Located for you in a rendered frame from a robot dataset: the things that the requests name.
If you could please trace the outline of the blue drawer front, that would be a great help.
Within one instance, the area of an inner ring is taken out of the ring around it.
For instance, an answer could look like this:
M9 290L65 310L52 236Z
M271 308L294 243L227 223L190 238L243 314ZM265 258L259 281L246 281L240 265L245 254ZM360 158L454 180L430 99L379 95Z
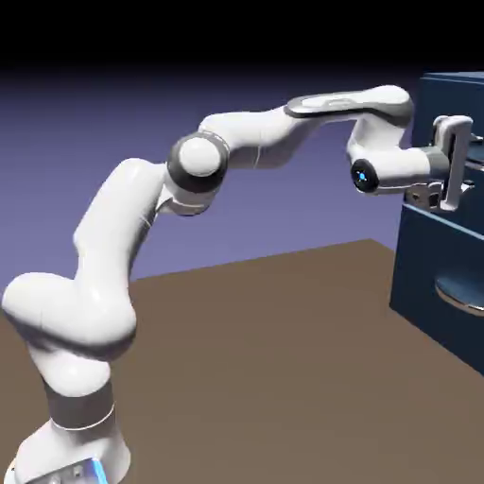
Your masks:
M439 115L467 115L473 133L484 136L484 72L427 73L419 81L412 145L432 139L432 123ZM468 160L484 167L484 144L470 144Z
M484 376L484 318L439 297L435 279L441 274L484 279L484 213L438 215L405 204L390 307Z

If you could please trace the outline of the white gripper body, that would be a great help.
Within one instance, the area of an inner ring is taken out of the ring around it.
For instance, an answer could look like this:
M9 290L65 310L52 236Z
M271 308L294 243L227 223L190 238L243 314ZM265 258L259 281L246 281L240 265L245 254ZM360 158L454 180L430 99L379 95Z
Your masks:
M456 211L462 188L467 150L472 137L473 119L466 115L442 115L434 120L433 143L447 158L448 174L444 179L440 209Z

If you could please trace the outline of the blue cabinet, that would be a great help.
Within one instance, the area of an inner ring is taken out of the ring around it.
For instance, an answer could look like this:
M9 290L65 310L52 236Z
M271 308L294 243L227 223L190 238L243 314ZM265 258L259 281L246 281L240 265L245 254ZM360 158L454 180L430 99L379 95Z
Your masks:
M431 138L440 114L473 118L472 187L455 212L402 206L390 306L484 376L484 72L427 73L419 83L412 143Z

